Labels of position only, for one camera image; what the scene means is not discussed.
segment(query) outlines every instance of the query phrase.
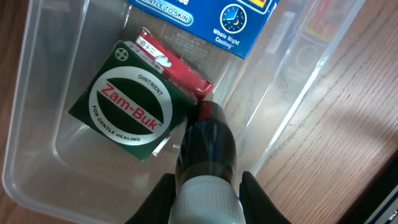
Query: clear plastic box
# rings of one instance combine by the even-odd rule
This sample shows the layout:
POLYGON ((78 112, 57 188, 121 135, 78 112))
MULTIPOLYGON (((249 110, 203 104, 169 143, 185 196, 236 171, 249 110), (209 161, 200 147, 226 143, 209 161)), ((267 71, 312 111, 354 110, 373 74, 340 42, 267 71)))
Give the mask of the clear plastic box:
POLYGON ((118 39, 141 26, 215 82, 238 147, 236 185, 256 174, 364 0, 281 0, 243 60, 123 0, 31 0, 2 182, 33 210, 123 223, 166 172, 183 131, 142 162, 68 114, 118 39))

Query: yellow label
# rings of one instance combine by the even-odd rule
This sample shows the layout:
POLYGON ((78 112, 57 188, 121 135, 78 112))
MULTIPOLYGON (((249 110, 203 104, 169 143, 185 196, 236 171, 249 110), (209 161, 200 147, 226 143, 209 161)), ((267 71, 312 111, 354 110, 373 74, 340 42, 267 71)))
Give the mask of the yellow label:
POLYGON ((267 0, 250 0, 250 1, 253 2, 254 4, 260 6, 260 7, 264 7, 264 5, 267 2, 267 0))

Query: clock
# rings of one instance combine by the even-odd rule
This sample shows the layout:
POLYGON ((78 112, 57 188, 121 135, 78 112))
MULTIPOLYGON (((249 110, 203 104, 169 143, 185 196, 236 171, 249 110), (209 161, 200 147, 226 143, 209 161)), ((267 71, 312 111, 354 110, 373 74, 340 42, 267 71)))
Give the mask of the clock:
POLYGON ((221 12, 220 22, 226 32, 237 34, 246 26, 246 11, 238 4, 227 5, 221 12))

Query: wood grain surface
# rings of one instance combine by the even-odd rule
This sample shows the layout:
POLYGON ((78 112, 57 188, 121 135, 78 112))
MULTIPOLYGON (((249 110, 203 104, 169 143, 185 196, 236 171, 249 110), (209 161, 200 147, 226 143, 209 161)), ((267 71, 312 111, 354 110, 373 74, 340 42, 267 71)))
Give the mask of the wood grain surface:
MULTIPOLYGON (((0 1, 0 155, 27 0, 0 1)), ((257 175, 292 223, 336 223, 398 149, 398 1, 367 0, 257 175)), ((67 223, 16 205, 0 223, 67 223)))

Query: blue box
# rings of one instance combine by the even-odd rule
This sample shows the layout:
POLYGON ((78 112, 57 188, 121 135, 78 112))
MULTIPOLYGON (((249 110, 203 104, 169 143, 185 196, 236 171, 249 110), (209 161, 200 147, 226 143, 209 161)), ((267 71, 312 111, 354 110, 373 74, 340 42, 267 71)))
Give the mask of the blue box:
POLYGON ((246 58, 279 0, 128 0, 212 44, 246 58))

